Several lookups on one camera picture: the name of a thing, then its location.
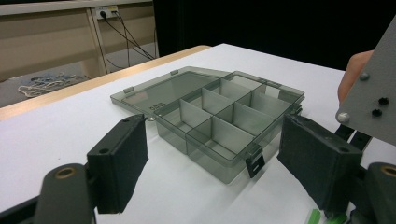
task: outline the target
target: hole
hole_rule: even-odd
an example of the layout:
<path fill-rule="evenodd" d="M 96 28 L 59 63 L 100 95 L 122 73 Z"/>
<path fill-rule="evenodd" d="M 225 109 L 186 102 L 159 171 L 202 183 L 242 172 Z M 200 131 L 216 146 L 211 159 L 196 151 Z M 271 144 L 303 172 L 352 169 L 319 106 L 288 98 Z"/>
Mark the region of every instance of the hole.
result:
<path fill-rule="evenodd" d="M 62 170 L 56 172 L 55 177 L 57 179 L 65 179 L 69 176 L 72 176 L 76 172 L 76 169 L 73 167 L 66 167 L 63 168 Z"/>
<path fill-rule="evenodd" d="M 378 100 L 378 103 L 380 105 L 387 105 L 387 104 L 389 104 L 389 98 L 388 97 L 381 97 L 381 99 Z"/>
<path fill-rule="evenodd" d="M 340 150 L 341 150 L 342 152 L 349 152 L 349 149 L 347 149 L 347 148 L 345 148 L 345 147 L 340 147 Z"/>
<path fill-rule="evenodd" d="M 106 154 L 108 151 L 109 151 L 108 148 L 103 148 L 103 149 L 99 150 L 99 153 L 100 154 Z"/>
<path fill-rule="evenodd" d="M 382 166 L 381 167 L 382 172 L 384 172 L 386 175 L 392 175 L 396 177 L 396 168 L 392 166 Z"/>
<path fill-rule="evenodd" d="M 375 109 L 372 111 L 372 115 L 374 117 L 380 117 L 382 115 L 382 111 L 380 109 Z"/>

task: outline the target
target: green object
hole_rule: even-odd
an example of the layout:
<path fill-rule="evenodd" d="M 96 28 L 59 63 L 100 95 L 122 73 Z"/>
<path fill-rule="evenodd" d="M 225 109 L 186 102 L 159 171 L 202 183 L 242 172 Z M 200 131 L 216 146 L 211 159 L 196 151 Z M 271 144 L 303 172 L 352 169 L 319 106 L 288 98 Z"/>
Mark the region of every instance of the green object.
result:
<path fill-rule="evenodd" d="M 307 224 L 319 224 L 319 221 L 320 221 L 320 212 L 318 209 L 313 209 Z"/>
<path fill-rule="evenodd" d="M 343 224 L 346 221 L 347 221 L 347 215 L 341 214 L 336 217 L 332 217 L 332 218 L 328 219 L 326 224 Z"/>

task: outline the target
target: white table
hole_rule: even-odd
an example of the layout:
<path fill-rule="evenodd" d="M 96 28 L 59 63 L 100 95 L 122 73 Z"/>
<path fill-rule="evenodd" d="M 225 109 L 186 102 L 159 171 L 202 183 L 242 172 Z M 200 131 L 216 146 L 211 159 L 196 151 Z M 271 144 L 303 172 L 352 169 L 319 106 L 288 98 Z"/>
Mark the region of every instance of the white table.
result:
<path fill-rule="evenodd" d="M 87 152 L 132 115 L 113 105 L 111 94 L 184 66 L 238 70 L 305 91 L 302 115 L 332 132 L 339 126 L 334 115 L 343 71 L 215 46 L 0 121 L 0 211 L 39 194 L 53 168 L 86 163 Z M 147 141 L 149 161 L 133 198 L 123 214 L 98 215 L 98 223 L 305 223 L 317 208 L 276 157 L 253 179 L 245 170 L 224 185 L 162 140 L 153 122 L 147 122 Z M 278 141 L 279 136 L 270 147 Z M 396 164 L 396 148 L 374 139 L 362 165 L 373 161 Z"/>

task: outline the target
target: gray metal part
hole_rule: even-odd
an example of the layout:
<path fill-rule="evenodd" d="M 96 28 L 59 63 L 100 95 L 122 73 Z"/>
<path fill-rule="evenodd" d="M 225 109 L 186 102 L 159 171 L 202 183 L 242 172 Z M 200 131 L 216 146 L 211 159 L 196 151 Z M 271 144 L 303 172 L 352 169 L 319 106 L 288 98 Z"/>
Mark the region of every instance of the gray metal part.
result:
<path fill-rule="evenodd" d="M 369 77 L 357 79 L 335 117 L 352 129 L 396 146 L 396 17 L 361 73 Z M 378 102 L 383 97 L 389 98 L 389 104 Z M 373 116 L 375 109 L 382 115 Z M 349 119 L 341 120 L 340 113 L 347 113 Z"/>

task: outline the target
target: electrical socket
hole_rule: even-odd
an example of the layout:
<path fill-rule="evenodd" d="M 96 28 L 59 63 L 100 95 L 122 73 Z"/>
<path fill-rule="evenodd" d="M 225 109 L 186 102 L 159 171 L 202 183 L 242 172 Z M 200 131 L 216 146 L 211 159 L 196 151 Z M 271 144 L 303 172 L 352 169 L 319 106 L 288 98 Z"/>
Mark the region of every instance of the electrical socket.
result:
<path fill-rule="evenodd" d="M 96 18 L 98 20 L 102 20 L 103 17 L 100 15 L 101 11 L 104 11 L 106 13 L 106 17 L 107 18 L 113 18 L 113 17 L 117 17 L 116 13 L 114 12 L 118 12 L 119 9 L 117 8 L 117 6 L 108 6 L 108 7 L 96 7 Z"/>

